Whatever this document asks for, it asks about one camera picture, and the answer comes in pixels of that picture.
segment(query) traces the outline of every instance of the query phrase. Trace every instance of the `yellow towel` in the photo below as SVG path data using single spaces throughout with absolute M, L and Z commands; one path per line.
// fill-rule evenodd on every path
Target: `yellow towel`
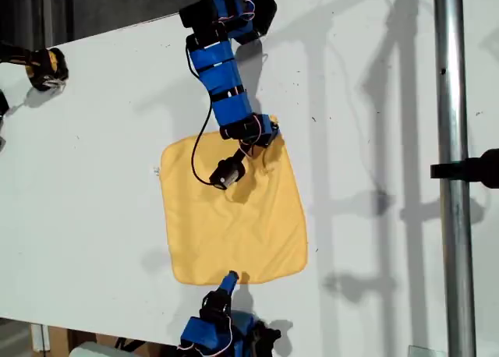
M 198 182 L 190 158 L 196 137 L 165 149 L 160 180 L 168 245 L 175 278 L 190 285 L 217 285 L 229 270 L 263 283 L 301 271 L 306 265 L 305 218 L 284 140 L 279 135 L 255 158 L 244 160 L 246 175 L 228 190 Z M 219 133 L 201 137 L 197 174 L 208 181 L 236 140 Z

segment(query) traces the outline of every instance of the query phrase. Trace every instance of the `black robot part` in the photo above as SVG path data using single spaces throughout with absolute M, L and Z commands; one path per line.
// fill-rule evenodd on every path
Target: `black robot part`
M 224 0 L 230 16 L 237 15 L 234 0 Z M 246 44 L 265 35 L 271 26 L 278 6 L 274 0 L 253 0 L 255 4 L 255 16 L 253 19 L 253 30 L 235 37 L 240 44 Z M 180 19 L 185 28 L 193 28 L 196 33 L 199 29 L 210 26 L 219 20 L 217 6 L 213 0 L 200 0 L 179 11 Z M 234 19 L 226 23 L 226 30 L 231 32 L 244 27 L 247 22 L 243 19 Z

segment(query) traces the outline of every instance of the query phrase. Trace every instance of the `white table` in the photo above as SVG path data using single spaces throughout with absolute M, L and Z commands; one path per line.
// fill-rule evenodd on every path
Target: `white table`
M 265 55 L 241 70 L 279 117 L 309 263 L 239 289 L 234 307 L 288 329 L 281 356 L 445 350 L 432 0 L 276 1 Z M 498 14 L 465 0 L 471 155 L 498 142 Z M 70 80 L 51 98 L 26 98 L 23 69 L 0 66 L 25 104 L 0 132 L 0 316 L 174 344 L 197 314 L 210 288 L 173 278 L 154 171 L 207 111 L 189 33 L 171 16 L 64 44 Z M 472 198 L 479 352 L 497 357 L 499 195 Z

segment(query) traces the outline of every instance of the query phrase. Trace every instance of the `blue tape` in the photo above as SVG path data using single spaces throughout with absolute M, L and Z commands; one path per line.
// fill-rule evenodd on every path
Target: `blue tape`
M 200 74 L 201 82 L 212 94 L 230 90 L 242 84 L 235 61 L 222 63 Z
M 193 60 L 194 67 L 198 70 L 234 58 L 234 52 L 229 41 L 222 41 L 209 48 L 190 52 L 190 58 Z
M 213 103 L 218 125 L 229 125 L 251 115 L 252 110 L 246 92 Z

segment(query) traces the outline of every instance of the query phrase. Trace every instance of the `metal pole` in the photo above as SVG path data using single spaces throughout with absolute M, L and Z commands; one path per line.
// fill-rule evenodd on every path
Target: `metal pole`
M 434 0 L 440 163 L 468 157 L 462 0 Z M 441 180 L 449 357 L 475 357 L 469 184 Z

